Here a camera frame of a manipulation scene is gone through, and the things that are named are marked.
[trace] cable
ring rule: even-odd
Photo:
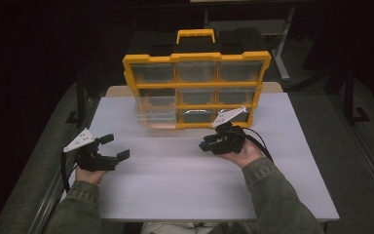
[[[243,129],[250,130],[250,131],[254,132],[262,140],[263,146],[267,149],[266,143],[264,142],[262,136],[260,136],[259,134],[257,134],[257,132],[254,131],[254,130],[252,130],[252,129],[249,129],[249,128],[243,128]]]
[[[275,163],[269,150],[267,150],[266,147],[264,147],[259,141],[257,141],[257,139],[250,135],[247,135],[246,138],[250,140],[252,143],[254,143],[257,147],[259,147],[262,153],[266,156],[266,158],[270,159],[273,163]]]
[[[75,171],[75,169],[77,169],[77,167],[78,167],[78,164],[76,164],[76,165],[74,166],[74,168],[72,169],[72,171],[71,171],[71,173],[69,174],[69,176],[72,175],[72,173]]]
[[[68,177],[66,175],[66,153],[60,154],[60,175],[62,176],[62,183],[65,192],[68,192],[71,188],[69,187]]]

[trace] white table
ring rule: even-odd
[[[214,130],[145,130],[132,117],[133,105],[133,97],[103,97],[90,126],[94,137],[114,134],[114,141],[99,147],[100,154],[114,156],[131,150],[130,158],[100,185],[102,218],[256,219],[240,168],[199,147]],[[254,118],[252,129],[264,138],[301,201],[319,221],[338,219],[288,95],[262,94]]]

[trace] dark background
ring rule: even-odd
[[[125,84],[122,58],[135,30],[203,27],[203,8],[177,7],[188,1],[140,7],[146,2],[0,1],[0,212],[78,74],[90,97],[99,97]],[[297,8],[289,37],[316,39],[307,69],[347,63],[374,94],[374,2],[324,2]],[[219,5],[211,12],[214,20],[274,19],[285,7]]]

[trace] plastic storage organizer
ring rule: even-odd
[[[270,60],[257,28],[135,32],[123,60],[134,118],[151,129],[211,128],[219,112],[245,106],[232,122],[250,127]]]

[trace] olive green jacket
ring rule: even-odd
[[[269,159],[250,163],[243,168],[243,174],[252,195],[260,234],[323,233],[293,186]],[[48,233],[100,233],[98,192],[94,184],[75,181],[57,207]]]

